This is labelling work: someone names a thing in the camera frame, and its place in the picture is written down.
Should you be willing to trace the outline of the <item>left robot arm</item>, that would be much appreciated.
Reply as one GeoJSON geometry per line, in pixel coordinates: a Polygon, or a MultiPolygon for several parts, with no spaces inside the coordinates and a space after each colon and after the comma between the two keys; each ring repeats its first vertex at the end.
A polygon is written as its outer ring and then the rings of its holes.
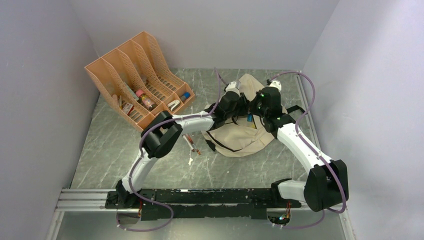
{"type": "Polygon", "coordinates": [[[138,192],[150,170],[158,159],[170,153],[180,136],[215,130],[228,119],[247,115],[248,110],[247,97],[229,91],[197,113],[172,115],[166,110],[160,112],[141,133],[138,155],[128,173],[115,186],[118,202],[126,208],[138,203],[138,192]]]}

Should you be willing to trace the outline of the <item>beige canvas backpack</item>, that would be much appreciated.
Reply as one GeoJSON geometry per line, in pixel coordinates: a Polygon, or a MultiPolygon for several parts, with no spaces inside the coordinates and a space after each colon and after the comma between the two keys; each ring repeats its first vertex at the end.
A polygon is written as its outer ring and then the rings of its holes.
{"type": "MultiPolygon", "coordinates": [[[[239,93],[245,94],[249,103],[258,91],[269,87],[267,83],[262,85],[250,74],[245,74],[236,81],[240,82],[239,93]]],[[[294,110],[295,107],[286,109],[282,106],[284,114],[289,115],[294,110]]],[[[256,124],[257,129],[251,127],[252,122],[247,122],[247,116],[236,118],[235,121],[228,119],[217,129],[202,131],[202,135],[213,151],[226,157],[245,157],[261,151],[275,139],[265,130],[259,116],[253,115],[253,123],[256,124]]]]}

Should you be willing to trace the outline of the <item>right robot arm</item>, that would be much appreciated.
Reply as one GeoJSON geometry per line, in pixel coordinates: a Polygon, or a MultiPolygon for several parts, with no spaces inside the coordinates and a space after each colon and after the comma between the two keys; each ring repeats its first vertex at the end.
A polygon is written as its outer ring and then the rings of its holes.
{"type": "Polygon", "coordinates": [[[288,200],[304,202],[314,212],[332,210],[338,204],[342,213],[349,199],[347,165],[320,151],[299,129],[295,120],[283,113],[281,94],[267,86],[249,104],[250,113],[260,117],[265,130],[285,145],[307,172],[306,181],[283,179],[271,185],[270,202],[282,207],[288,200]]]}

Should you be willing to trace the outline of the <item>black blue marker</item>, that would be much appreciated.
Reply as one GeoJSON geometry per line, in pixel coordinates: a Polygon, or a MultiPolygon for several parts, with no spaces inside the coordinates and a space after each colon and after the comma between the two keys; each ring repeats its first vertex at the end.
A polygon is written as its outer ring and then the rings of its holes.
{"type": "Polygon", "coordinates": [[[247,122],[252,123],[254,121],[253,115],[249,113],[246,118],[247,122]]]}

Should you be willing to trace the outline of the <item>white red-capped marker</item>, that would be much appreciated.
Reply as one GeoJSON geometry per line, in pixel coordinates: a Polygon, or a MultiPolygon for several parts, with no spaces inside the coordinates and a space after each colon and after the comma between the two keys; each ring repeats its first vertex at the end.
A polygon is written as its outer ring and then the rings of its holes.
{"type": "Polygon", "coordinates": [[[194,147],[194,145],[192,144],[192,142],[189,140],[189,138],[188,138],[185,134],[183,134],[183,135],[182,135],[182,137],[183,137],[183,139],[187,142],[187,144],[189,145],[190,150],[191,150],[192,152],[195,152],[195,151],[196,151],[196,150],[195,150],[195,147],[194,147]]]}

